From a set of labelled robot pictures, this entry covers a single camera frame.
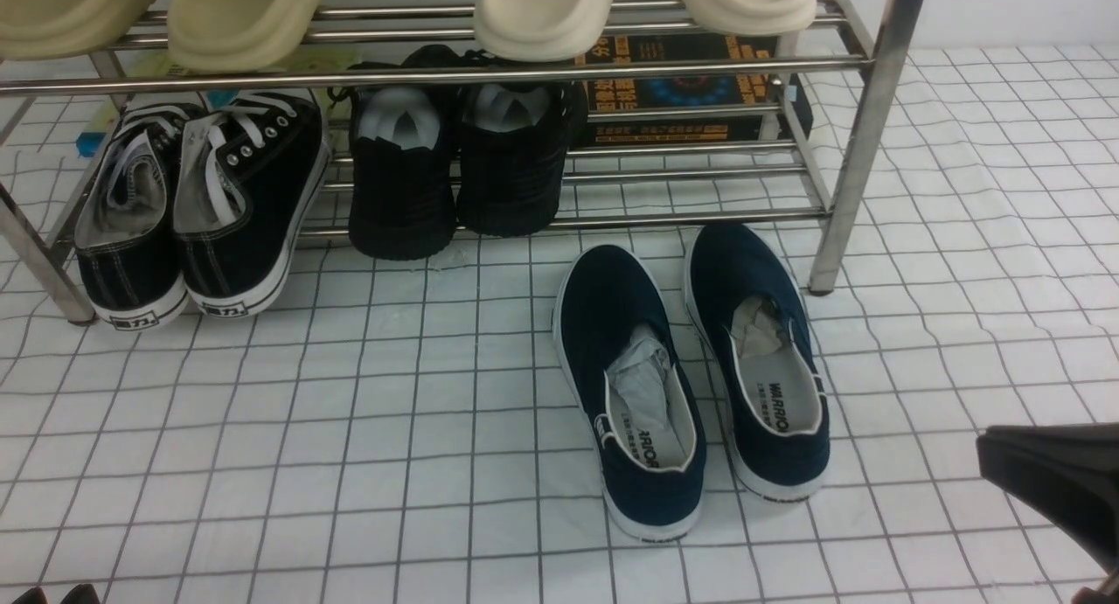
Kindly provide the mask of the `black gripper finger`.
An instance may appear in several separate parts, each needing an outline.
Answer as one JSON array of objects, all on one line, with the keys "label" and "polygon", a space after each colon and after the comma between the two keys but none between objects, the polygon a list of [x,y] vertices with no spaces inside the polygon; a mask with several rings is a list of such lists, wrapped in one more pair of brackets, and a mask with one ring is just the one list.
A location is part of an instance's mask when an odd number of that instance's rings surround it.
[{"label": "black gripper finger", "polygon": [[83,583],[65,595],[63,604],[101,604],[101,600],[95,584]]}]

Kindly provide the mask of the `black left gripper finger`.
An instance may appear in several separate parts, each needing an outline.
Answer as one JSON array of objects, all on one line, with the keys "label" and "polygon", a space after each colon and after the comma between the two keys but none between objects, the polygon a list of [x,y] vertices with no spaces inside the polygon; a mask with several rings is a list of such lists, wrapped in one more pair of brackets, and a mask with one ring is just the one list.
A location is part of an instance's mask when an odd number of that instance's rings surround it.
[{"label": "black left gripper finger", "polygon": [[29,588],[28,591],[25,591],[22,594],[16,597],[16,600],[12,601],[12,604],[47,604],[47,603],[48,600],[45,598],[45,592],[43,591],[41,587]]}]

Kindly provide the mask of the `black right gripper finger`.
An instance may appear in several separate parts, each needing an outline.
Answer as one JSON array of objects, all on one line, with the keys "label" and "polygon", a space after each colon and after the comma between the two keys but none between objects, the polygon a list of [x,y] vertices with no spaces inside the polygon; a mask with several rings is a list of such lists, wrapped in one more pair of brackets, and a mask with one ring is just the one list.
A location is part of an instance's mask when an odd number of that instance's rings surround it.
[{"label": "black right gripper finger", "polygon": [[1106,570],[1118,553],[1118,425],[991,426],[980,476],[1046,517]]}]

